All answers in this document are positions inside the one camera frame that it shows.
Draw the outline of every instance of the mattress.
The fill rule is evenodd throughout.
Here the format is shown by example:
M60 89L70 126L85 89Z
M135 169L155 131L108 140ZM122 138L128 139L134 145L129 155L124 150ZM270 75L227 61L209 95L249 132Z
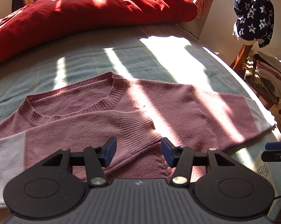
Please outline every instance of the mattress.
M75 33L0 64L0 122L28 94L57 89L106 71L243 95L254 99L260 111L265 110L244 81L205 45L177 25L152 25ZM274 128L226 153L267 178L276 195L281 195L281 163L263 163L260 159L267 142L280 140L281 134ZM269 217L274 219L280 208L281 199L274 201Z

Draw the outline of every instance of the sweater sleeve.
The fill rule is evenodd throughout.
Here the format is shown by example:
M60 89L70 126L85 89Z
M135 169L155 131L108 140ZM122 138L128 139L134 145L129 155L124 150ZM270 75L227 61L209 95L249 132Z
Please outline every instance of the sweater sleeve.
M0 139L0 209L5 208L5 185L23 171L25 132Z
M276 124L272 114L253 99L191 87L197 105L221 142L221 150L253 139Z
M0 139L18 134L33 127L16 110L0 123Z
M24 169L28 169L61 148L83 151L88 146L103 145L110 137L117 139L117 151L106 174L130 163L160 144L161 136L145 111L98 111L56 120L26 131ZM85 170L73 173L85 180Z

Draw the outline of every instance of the pink sweater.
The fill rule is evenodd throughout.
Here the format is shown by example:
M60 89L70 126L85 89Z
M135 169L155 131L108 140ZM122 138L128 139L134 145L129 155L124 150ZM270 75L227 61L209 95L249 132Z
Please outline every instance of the pink sweater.
M27 96L18 110L0 123L0 138L26 131L26 169L57 149L83 150L118 136L125 142L115 156L122 168L107 170L108 174L169 177L171 170L160 148L152 149L160 142L160 134L175 145L190 146L196 151L204 152L210 147L224 150L274 125L274 120L267 122L253 102L240 95L204 92L192 85L128 80L107 72L58 90Z

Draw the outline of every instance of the sweater neckline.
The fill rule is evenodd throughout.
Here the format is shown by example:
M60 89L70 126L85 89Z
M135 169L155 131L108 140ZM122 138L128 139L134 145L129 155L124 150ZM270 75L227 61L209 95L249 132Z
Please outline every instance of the sweater neckline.
M111 80L112 81L112 87L108 93L108 95L102 99L100 99L98 102L83 108L77 112L72 112L65 115L53 115L53 116L46 116L38 113L34 107L32 106L31 102L44 99L49 96L56 95L61 92L65 92L74 88L78 88L81 86L85 86L88 84L92 84L95 82L99 82L102 80ZM105 111L112 109L120 100L122 97L123 91L125 90L127 86L127 80L120 75L116 75L114 72L109 71L104 74L95 76L93 78L86 79L84 81L80 81L65 87L62 87L60 89L48 91L45 93L39 93L39 94L32 94L25 97L25 100L22 102L22 104L19 106L18 111L19 114L22 115L31 125L39 126L43 125L55 120L64 119L67 117L80 115L84 113L89 112L95 112L95 111Z

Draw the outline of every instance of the red pillow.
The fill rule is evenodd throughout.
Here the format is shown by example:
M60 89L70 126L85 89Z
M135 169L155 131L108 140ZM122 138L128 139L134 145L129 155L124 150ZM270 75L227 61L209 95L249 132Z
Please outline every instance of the red pillow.
M0 63L77 31L141 24L177 24L197 15L192 0L37 0L0 20Z

